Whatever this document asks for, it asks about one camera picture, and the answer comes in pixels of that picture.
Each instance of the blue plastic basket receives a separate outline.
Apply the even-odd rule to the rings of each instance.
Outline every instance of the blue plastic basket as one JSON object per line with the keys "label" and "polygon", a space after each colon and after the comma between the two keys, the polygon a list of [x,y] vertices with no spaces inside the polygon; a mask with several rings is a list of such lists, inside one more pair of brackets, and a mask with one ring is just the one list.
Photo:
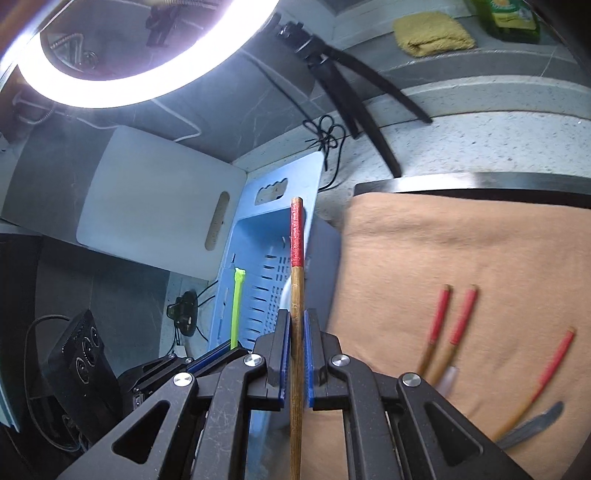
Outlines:
{"label": "blue plastic basket", "polygon": [[[323,157],[314,153],[248,183],[242,192],[220,266],[209,348],[230,338],[234,270],[246,271],[238,339],[252,349],[259,335],[275,330],[281,292],[290,276],[290,209],[292,197],[304,200],[306,249],[322,173]],[[278,199],[256,205],[261,189],[287,179]]]}
{"label": "blue plastic basket", "polygon": [[[246,271],[240,309],[240,343],[252,349],[259,335],[275,330],[281,293],[290,277],[291,199],[296,196],[303,199],[305,214],[306,305],[316,308],[321,324],[326,325],[340,259],[340,235],[324,220],[313,217],[322,166],[322,155],[313,153],[244,187],[218,275],[210,349],[230,338],[236,267]],[[279,187],[285,186],[285,181],[285,192],[280,195]],[[263,190],[269,191],[273,200],[260,203]],[[265,477],[261,458],[270,423],[280,427],[288,421],[287,406],[279,413],[252,412],[246,458],[250,478]]]}

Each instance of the chopstick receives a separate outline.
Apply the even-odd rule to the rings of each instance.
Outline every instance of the chopstick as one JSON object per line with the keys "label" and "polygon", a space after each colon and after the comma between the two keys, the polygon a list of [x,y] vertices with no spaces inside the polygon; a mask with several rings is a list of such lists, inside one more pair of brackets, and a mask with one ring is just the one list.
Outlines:
{"label": "chopstick", "polygon": [[457,350],[459,348],[460,342],[462,341],[462,337],[464,336],[464,332],[466,331],[466,327],[468,326],[470,317],[472,317],[472,312],[474,310],[474,305],[476,303],[477,297],[478,287],[476,285],[472,285],[470,289],[466,292],[466,296],[464,297],[462,314],[460,315],[460,318],[456,323],[456,329],[449,340],[449,346],[445,352],[444,360],[435,369],[433,376],[428,381],[431,385],[437,385],[439,383],[439,381],[445,374],[445,370],[452,364],[453,360],[455,359]]}
{"label": "chopstick", "polygon": [[431,363],[431,359],[433,358],[433,354],[435,353],[435,348],[437,347],[439,334],[441,334],[441,328],[443,327],[443,321],[445,320],[447,306],[449,305],[449,298],[451,294],[452,288],[449,285],[444,285],[439,295],[439,302],[437,304],[435,318],[433,319],[433,323],[431,324],[429,343],[427,344],[427,348],[423,353],[421,363],[418,366],[417,373],[421,377],[424,376],[425,372],[427,371],[427,368],[429,368],[429,364]]}
{"label": "chopstick", "polygon": [[304,225],[303,201],[291,200],[290,478],[300,480],[304,413]]}
{"label": "chopstick", "polygon": [[554,377],[554,374],[558,370],[558,367],[562,363],[562,360],[566,356],[566,353],[569,351],[570,344],[573,343],[574,336],[576,335],[576,329],[573,327],[569,327],[566,334],[562,338],[558,348],[556,349],[550,363],[546,366],[544,371],[542,372],[539,380],[538,386],[534,390],[533,394],[527,398],[525,402],[523,402],[519,408],[515,411],[515,413],[505,422],[505,424],[497,430],[497,432],[491,437],[491,440],[496,442],[500,438],[502,438],[507,432],[515,428],[515,426],[519,423],[519,421],[525,416],[525,414],[529,411],[529,409],[533,406],[533,404],[538,400],[540,395],[543,393],[546,386]]}

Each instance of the cutting board handle hole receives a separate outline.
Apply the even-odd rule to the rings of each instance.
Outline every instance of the cutting board handle hole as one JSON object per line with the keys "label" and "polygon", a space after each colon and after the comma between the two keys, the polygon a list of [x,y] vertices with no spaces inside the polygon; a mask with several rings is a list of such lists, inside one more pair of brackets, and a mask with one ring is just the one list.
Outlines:
{"label": "cutting board handle hole", "polygon": [[217,199],[216,209],[213,211],[212,221],[209,224],[207,237],[205,237],[205,250],[212,251],[216,248],[217,238],[222,229],[223,220],[226,216],[226,210],[230,203],[230,194],[228,192],[221,192],[220,198]]}

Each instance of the red tape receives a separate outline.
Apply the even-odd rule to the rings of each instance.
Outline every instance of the red tape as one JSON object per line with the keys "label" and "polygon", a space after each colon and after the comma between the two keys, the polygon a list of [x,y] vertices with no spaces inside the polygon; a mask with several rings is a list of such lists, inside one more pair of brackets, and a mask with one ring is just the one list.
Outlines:
{"label": "red tape", "polygon": [[304,266],[304,203],[291,199],[291,266]]}

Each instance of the metal screw cap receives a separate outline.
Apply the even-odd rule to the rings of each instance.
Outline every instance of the metal screw cap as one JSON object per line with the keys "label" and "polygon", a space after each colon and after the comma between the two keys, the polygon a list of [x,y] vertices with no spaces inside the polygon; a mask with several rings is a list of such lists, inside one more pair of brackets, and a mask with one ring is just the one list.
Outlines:
{"label": "metal screw cap", "polygon": [[256,353],[250,353],[244,357],[244,364],[248,367],[256,367],[262,363],[262,357]]}
{"label": "metal screw cap", "polygon": [[193,381],[193,376],[187,372],[181,372],[174,376],[173,382],[177,387],[186,387]]}
{"label": "metal screw cap", "polygon": [[402,383],[407,387],[418,387],[421,384],[421,377],[417,374],[404,374],[402,376]]}
{"label": "metal screw cap", "polygon": [[345,367],[349,365],[351,359],[348,356],[339,353],[338,355],[335,355],[332,359],[330,359],[330,361],[335,367]]}

